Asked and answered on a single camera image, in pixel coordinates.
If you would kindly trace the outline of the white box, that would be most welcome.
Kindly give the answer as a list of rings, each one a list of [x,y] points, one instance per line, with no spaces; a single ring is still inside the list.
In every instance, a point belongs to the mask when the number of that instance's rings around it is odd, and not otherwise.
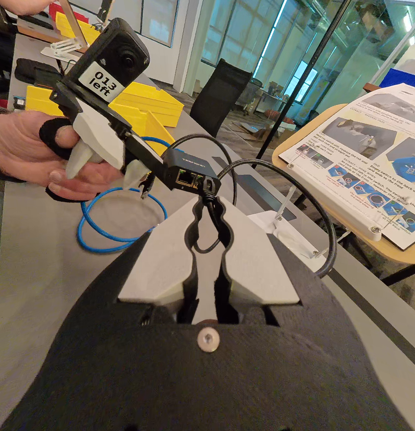
[[[415,75],[415,45],[412,45],[401,57],[397,69]]]

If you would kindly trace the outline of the black fabric pouch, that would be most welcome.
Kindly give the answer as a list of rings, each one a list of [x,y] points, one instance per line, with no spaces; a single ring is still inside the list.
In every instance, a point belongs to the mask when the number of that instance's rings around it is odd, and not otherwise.
[[[16,60],[15,78],[24,83],[43,88],[54,88],[62,74],[53,66],[26,58]]]

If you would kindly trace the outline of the blue storage bin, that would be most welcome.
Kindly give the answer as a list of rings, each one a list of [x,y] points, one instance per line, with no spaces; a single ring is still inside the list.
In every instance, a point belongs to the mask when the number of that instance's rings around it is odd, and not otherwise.
[[[387,88],[402,83],[415,88],[415,75],[391,68],[379,84],[379,87]]]

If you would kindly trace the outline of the red plastic bin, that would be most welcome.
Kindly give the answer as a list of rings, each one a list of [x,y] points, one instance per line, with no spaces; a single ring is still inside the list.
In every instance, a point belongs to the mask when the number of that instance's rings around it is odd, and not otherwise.
[[[88,22],[86,21],[86,17],[83,14],[80,14],[78,12],[74,12],[74,15],[76,17],[76,19],[83,21],[83,22]],[[58,4],[58,3],[51,3],[49,5],[49,9],[48,9],[48,14],[51,17],[51,19],[53,20],[53,22],[56,22],[56,14],[57,13],[61,13],[61,14],[65,14],[63,8]]]

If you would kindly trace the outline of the black slanted pole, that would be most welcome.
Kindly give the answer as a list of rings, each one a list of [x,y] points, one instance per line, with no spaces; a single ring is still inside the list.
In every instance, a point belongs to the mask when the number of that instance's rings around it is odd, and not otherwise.
[[[303,71],[299,81],[296,84],[296,87],[294,88],[290,98],[288,99],[288,101],[286,102],[286,104],[284,105],[284,107],[282,108],[278,119],[275,121],[275,124],[273,125],[271,131],[269,132],[269,135],[267,136],[266,140],[264,141],[261,149],[259,150],[257,156],[256,156],[256,161],[259,159],[262,159],[265,151],[267,150],[269,144],[271,143],[271,141],[273,140],[275,133],[277,132],[278,128],[280,127],[282,121],[284,120],[284,118],[286,117],[287,112],[289,111],[289,109],[291,108],[293,102],[295,101],[297,95],[299,94],[303,84],[305,83],[307,77],[309,76],[311,70],[313,69],[314,65],[316,64],[317,60],[319,59],[321,53],[323,52],[325,46],[327,45],[329,39],[331,38],[334,30],[338,27],[344,13],[346,12],[346,9],[348,8],[348,6],[350,5],[351,1],[350,0],[344,0],[341,2],[336,14],[334,15],[334,18],[332,19],[331,23],[329,24],[329,27],[327,28],[323,38],[321,39],[319,45],[317,46],[314,54],[312,55],[312,57],[310,58],[307,67],[305,68],[305,70]]]

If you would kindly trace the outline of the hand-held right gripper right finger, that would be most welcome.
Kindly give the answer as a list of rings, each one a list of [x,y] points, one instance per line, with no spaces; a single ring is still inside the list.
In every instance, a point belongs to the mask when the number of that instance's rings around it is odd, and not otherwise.
[[[217,313],[298,304],[300,298],[268,234],[224,197],[216,199],[214,214],[224,246],[214,285]]]

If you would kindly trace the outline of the black network switch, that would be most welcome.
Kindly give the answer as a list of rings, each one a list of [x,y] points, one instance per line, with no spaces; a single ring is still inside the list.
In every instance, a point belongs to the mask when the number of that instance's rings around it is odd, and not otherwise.
[[[177,148],[168,148],[162,156],[162,173],[159,179],[170,190],[216,196],[221,181],[210,164]]]

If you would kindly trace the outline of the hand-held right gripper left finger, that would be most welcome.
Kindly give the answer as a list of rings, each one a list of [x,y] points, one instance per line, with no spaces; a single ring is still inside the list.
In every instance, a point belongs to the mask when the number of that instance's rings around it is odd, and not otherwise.
[[[200,210],[201,198],[194,197],[152,230],[118,295],[120,302],[164,306],[179,313],[187,298],[197,298],[189,235]]]

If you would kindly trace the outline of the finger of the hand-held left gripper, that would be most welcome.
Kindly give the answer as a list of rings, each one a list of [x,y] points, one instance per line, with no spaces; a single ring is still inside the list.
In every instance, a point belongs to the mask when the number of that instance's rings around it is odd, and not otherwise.
[[[167,183],[163,159],[141,137],[132,133],[125,140],[125,184],[134,184],[149,173],[163,184]]]

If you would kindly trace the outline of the wooden board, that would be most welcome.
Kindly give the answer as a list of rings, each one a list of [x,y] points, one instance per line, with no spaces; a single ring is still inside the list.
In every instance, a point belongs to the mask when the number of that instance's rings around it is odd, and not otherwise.
[[[301,130],[297,131],[287,140],[279,144],[275,148],[272,155],[272,163],[280,169],[291,173],[292,169],[287,167],[284,160],[281,159],[281,154],[287,151],[289,148],[298,144],[307,135],[316,130],[322,123],[334,116],[342,108],[346,107],[347,104],[339,104],[330,107],[323,111],[314,120],[310,121],[306,126],[302,127]],[[409,265],[415,265],[415,244],[411,245],[407,250],[402,251],[395,247],[390,241],[385,237],[381,237],[379,241],[373,241],[373,234],[365,234],[365,231],[360,231],[354,223],[351,221],[351,214],[347,213],[343,207],[339,204],[333,203],[332,200],[326,198],[320,191],[316,191],[314,186],[309,185],[308,180],[303,182],[304,187],[318,200],[322,207],[327,211],[329,215],[338,220],[343,224],[349,231],[354,233],[360,240],[370,246],[374,251],[382,255],[383,257],[397,262]]]
[[[89,47],[85,36],[83,35],[83,32],[81,30],[81,27],[78,23],[78,20],[76,19],[73,9],[70,5],[70,2],[68,0],[59,0],[58,1],[60,6],[63,8],[65,16],[70,24],[70,27],[75,35],[75,38],[81,45],[83,49],[87,49]]]

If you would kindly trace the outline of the yellow divided plastic bin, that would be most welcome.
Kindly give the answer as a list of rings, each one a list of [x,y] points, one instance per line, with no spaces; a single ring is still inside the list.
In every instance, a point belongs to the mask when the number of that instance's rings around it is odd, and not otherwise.
[[[51,93],[51,89],[28,85],[25,109],[27,111],[43,112],[50,116],[64,116],[58,105],[50,100]],[[140,137],[158,138],[167,144],[175,142],[174,138],[151,111],[141,111],[130,106],[127,102],[112,102],[110,107],[129,122],[133,131]]]

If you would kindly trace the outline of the white board stand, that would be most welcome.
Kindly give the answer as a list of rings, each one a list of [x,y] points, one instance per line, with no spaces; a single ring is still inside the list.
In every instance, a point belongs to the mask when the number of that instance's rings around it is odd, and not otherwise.
[[[277,212],[270,210],[262,213],[249,215],[248,218],[257,224],[267,234],[273,234],[280,240],[295,256],[297,256],[313,272],[319,271],[326,262],[323,253],[318,251],[313,245],[300,234],[285,219],[286,205],[290,202],[292,195],[296,191],[296,186],[292,185],[285,202],[281,204]]]
[[[90,44],[83,41],[81,37],[73,37],[51,43],[41,51],[41,54],[65,62],[77,62],[79,57],[73,54],[73,52],[81,51],[84,53],[89,47]]]

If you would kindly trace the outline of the black office chair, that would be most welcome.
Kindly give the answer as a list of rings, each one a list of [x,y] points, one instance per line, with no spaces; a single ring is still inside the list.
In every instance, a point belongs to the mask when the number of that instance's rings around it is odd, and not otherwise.
[[[220,59],[215,71],[194,101],[190,117],[204,131],[216,138],[223,121],[251,78],[251,72],[246,72]]]

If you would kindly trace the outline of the person's left hand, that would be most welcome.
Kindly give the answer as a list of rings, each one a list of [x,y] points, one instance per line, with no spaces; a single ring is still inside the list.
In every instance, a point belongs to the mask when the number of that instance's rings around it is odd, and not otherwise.
[[[61,201],[92,200],[123,175],[106,162],[87,163],[68,179],[61,155],[78,141],[65,117],[36,111],[0,114],[0,179],[48,188]]]

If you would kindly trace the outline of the flat cardboard piece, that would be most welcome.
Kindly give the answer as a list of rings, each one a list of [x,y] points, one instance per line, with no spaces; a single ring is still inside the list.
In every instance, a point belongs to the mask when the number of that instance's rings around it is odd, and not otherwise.
[[[248,123],[238,121],[230,121],[226,123],[226,126],[239,137],[249,142],[264,141],[270,133],[270,130],[265,127],[257,128]]]

